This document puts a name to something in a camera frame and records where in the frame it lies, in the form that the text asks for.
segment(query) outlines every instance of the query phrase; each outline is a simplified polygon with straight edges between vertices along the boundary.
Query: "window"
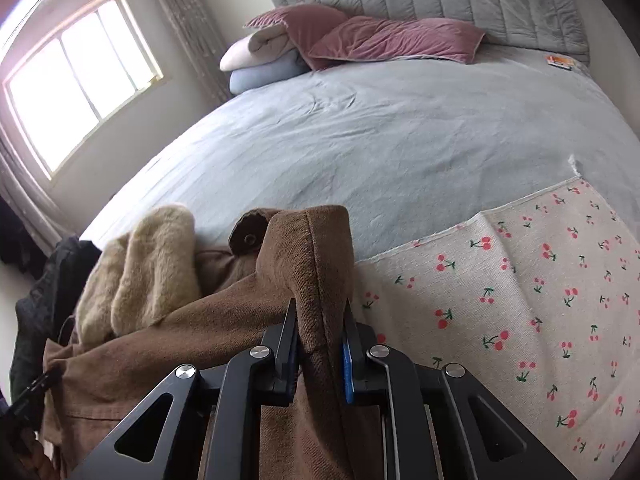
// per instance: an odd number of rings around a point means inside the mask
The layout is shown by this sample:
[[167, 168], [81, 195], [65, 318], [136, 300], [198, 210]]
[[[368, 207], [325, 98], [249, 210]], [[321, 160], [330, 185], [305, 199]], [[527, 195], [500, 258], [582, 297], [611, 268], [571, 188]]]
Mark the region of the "window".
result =
[[4, 89], [51, 176], [83, 139], [161, 77], [125, 1], [100, 0], [50, 33]]

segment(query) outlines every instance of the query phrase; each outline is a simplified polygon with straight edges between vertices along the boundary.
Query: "bed sheet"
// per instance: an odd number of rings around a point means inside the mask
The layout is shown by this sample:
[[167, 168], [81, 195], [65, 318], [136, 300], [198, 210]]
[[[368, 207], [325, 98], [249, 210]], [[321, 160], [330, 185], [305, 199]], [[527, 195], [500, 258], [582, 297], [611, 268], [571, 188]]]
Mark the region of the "bed sheet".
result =
[[356, 259], [584, 176], [640, 235], [640, 142], [578, 63], [482, 45], [476, 62], [354, 63], [246, 92], [153, 158], [88, 227], [98, 247], [158, 205], [225, 244], [257, 206], [343, 204]]

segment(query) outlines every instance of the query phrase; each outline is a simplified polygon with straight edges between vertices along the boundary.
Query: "bed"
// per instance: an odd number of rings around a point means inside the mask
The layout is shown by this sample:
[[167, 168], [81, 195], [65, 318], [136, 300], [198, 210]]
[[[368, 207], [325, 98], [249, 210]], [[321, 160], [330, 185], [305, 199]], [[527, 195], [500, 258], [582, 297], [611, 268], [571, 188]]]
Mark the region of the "bed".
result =
[[[356, 259], [580, 172], [640, 237], [640, 142], [591, 79], [573, 0], [273, 0], [487, 31], [476, 62], [344, 64], [248, 91], [155, 156], [88, 227], [103, 247], [149, 209], [186, 205], [202, 246], [258, 207], [348, 208]], [[575, 59], [570, 72], [546, 53]]]

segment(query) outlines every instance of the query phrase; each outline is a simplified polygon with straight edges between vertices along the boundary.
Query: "silver screw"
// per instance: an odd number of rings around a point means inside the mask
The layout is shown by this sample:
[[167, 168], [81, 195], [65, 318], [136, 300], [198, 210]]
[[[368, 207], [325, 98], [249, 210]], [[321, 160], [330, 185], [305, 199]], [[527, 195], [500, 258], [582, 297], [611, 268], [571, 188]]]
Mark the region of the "silver screw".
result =
[[193, 377], [194, 373], [196, 373], [196, 369], [191, 365], [178, 366], [178, 369], [175, 371], [178, 379], [189, 379]]
[[264, 357], [267, 357], [270, 352], [271, 349], [268, 346], [258, 345], [251, 348], [249, 354], [251, 354], [251, 357], [255, 357], [256, 359], [262, 359]]
[[389, 355], [389, 348], [387, 346], [384, 345], [375, 345], [372, 346], [369, 350], [369, 353], [373, 356], [373, 357], [386, 357]]
[[465, 367], [463, 367], [463, 365], [459, 365], [458, 363], [449, 363], [447, 366], [445, 366], [444, 371], [449, 377], [455, 377], [457, 379], [462, 377], [466, 372]]

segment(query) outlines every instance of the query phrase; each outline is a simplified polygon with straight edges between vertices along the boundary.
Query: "brown coat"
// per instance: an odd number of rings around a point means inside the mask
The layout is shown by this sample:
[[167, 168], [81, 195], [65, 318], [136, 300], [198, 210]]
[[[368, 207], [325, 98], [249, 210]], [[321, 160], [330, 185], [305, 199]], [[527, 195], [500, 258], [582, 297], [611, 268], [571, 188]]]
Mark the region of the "brown coat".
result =
[[48, 343], [46, 367], [60, 365], [64, 375], [47, 395], [43, 432], [70, 468], [173, 368], [228, 362], [281, 322], [295, 297], [302, 374], [292, 407], [262, 409], [260, 477], [382, 478], [375, 412], [347, 406], [342, 390], [342, 316], [353, 283], [348, 213], [340, 206], [274, 213], [245, 215], [232, 253], [196, 257], [209, 296], [88, 351]]

